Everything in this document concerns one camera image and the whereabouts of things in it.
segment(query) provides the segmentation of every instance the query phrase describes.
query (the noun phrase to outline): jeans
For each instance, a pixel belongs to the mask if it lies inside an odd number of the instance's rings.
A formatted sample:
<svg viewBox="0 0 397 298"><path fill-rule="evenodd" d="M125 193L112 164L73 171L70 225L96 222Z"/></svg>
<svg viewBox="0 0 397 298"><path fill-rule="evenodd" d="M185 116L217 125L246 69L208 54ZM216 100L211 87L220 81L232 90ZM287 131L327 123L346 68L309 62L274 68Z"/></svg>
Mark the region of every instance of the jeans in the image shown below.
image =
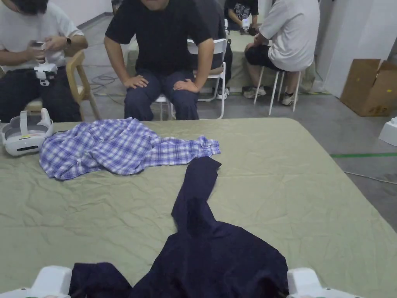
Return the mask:
<svg viewBox="0 0 397 298"><path fill-rule="evenodd" d="M186 90L174 90L173 86L177 81L191 79L194 75L189 71L174 72L170 75L157 74L149 70L137 70L137 75L143 76L149 84L147 87L129 88L124 100L124 117L133 117L139 121L153 120L153 113L150 105L164 94L175 106L177 120L198 120L197 101L198 93Z"/></svg>
<svg viewBox="0 0 397 298"><path fill-rule="evenodd" d="M40 85L33 69L7 72L0 79L0 120L9 122L39 97L54 122L81 121L80 106L70 91L65 67L58 68L49 86Z"/></svg>

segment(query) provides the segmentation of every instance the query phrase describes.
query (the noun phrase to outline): sneaker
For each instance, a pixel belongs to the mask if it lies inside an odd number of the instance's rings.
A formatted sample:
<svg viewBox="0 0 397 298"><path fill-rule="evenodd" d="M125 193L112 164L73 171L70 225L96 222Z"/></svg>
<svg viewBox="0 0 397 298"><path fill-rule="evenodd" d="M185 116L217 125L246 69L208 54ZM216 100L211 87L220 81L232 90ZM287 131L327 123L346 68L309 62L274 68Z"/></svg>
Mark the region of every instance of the sneaker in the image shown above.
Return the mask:
<svg viewBox="0 0 397 298"><path fill-rule="evenodd" d="M230 94L230 88L226 87L225 89L225 99L227 99L227 96ZM222 100L222 88L218 88L218 93L216 94L216 99L219 99L220 101Z"/></svg>
<svg viewBox="0 0 397 298"><path fill-rule="evenodd" d="M289 96L287 93L284 95L284 99L281 102L283 105L285 106L290 106L291 104L294 103L294 99L295 99L295 95L292 94L291 96Z"/></svg>
<svg viewBox="0 0 397 298"><path fill-rule="evenodd" d="M244 97L248 99L254 99L256 94L256 88L252 87L248 91L244 92ZM263 87L259 87L258 96L266 95L266 91Z"/></svg>

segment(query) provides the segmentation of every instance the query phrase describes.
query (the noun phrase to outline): man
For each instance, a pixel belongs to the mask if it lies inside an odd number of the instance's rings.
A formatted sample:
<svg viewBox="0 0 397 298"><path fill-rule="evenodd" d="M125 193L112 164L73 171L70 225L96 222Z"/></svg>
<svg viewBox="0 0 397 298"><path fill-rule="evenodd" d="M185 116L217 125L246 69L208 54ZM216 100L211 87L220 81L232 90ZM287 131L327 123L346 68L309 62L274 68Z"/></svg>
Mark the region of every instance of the man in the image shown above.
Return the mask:
<svg viewBox="0 0 397 298"><path fill-rule="evenodd" d="M32 41L45 42L45 50ZM87 48L87 40L65 13L48 0L0 0L0 120L9 122L41 97L54 122L81 121L65 70L64 50ZM34 67L46 59L58 66L49 86L41 86Z"/></svg>
<svg viewBox="0 0 397 298"><path fill-rule="evenodd" d="M259 84L260 66L275 71L287 71L287 91L283 105L291 105L299 72L313 63L320 8L318 0L276 0L269 15L259 28L254 43L247 45L245 57L254 86ZM267 46L269 40L273 45ZM256 88L244 93L254 98ZM259 95L265 95L263 87Z"/></svg>
<svg viewBox="0 0 397 298"><path fill-rule="evenodd" d="M239 31L243 20L252 15L251 27L256 28L258 23L258 0L226 0L225 18L229 23L229 30Z"/></svg>
<svg viewBox="0 0 397 298"><path fill-rule="evenodd" d="M195 3L198 11L200 12L201 18L206 23L210 31L212 39L226 39L224 13L219 2L217 0L195 0ZM231 64L233 63L233 52L231 50L230 43L231 41L229 40L226 45L226 53L224 57L224 62L226 63L225 85L231 78ZM222 54L216 54L212 60L211 69L221 67L222 64ZM193 68L197 68L196 55L193 55ZM225 97L227 97L229 93L229 87L226 87ZM219 81L216 98L222 99L222 79Z"/></svg>
<svg viewBox="0 0 397 298"><path fill-rule="evenodd" d="M137 76L130 77L120 44L136 35ZM198 46L196 79L187 39ZM207 81L214 41L193 0L124 0L109 25L105 47L118 77L127 88L124 116L153 120L150 105L163 93L178 120L196 120L199 91Z"/></svg>

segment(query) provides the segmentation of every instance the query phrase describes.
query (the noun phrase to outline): green tape line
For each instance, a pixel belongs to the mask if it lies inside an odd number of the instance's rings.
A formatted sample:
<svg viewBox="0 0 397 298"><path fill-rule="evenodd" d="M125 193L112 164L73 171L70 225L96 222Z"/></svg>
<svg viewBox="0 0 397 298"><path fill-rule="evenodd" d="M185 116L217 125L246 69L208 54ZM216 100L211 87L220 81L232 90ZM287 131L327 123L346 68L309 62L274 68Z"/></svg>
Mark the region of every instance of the green tape line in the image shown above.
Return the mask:
<svg viewBox="0 0 397 298"><path fill-rule="evenodd" d="M332 158L397 157L396 153L330 154Z"/></svg>

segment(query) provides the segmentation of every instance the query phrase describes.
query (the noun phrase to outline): sleeve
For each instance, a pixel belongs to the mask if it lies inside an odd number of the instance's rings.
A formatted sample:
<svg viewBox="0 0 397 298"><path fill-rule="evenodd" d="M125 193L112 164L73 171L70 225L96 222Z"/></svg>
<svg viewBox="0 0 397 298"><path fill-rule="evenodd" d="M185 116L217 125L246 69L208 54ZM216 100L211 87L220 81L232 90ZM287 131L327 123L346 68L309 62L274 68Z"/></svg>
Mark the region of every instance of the sleeve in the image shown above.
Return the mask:
<svg viewBox="0 0 397 298"><path fill-rule="evenodd" d="M252 5L252 8L251 8L251 14L252 15L258 15L259 14L258 0L254 0L254 4Z"/></svg>
<svg viewBox="0 0 397 298"><path fill-rule="evenodd" d="M276 1L268 16L263 20L259 32L266 38L272 39L289 19L288 6L284 1Z"/></svg>
<svg viewBox="0 0 397 298"><path fill-rule="evenodd" d="M54 4L51 4L51 9L56 18L60 36L72 37L74 35L84 35L62 9Z"/></svg>
<svg viewBox="0 0 397 298"><path fill-rule="evenodd" d="M123 1L116 15L113 17L105 35L111 40L127 45L136 33L133 1Z"/></svg>
<svg viewBox="0 0 397 298"><path fill-rule="evenodd" d="M226 0L225 7L227 9L234 9L236 7L237 0Z"/></svg>
<svg viewBox="0 0 397 298"><path fill-rule="evenodd" d="M203 41L211 38L210 30L204 23L199 9L193 0L184 0L188 5L185 7L186 16L186 28L188 36L192 38L196 45L201 44Z"/></svg>

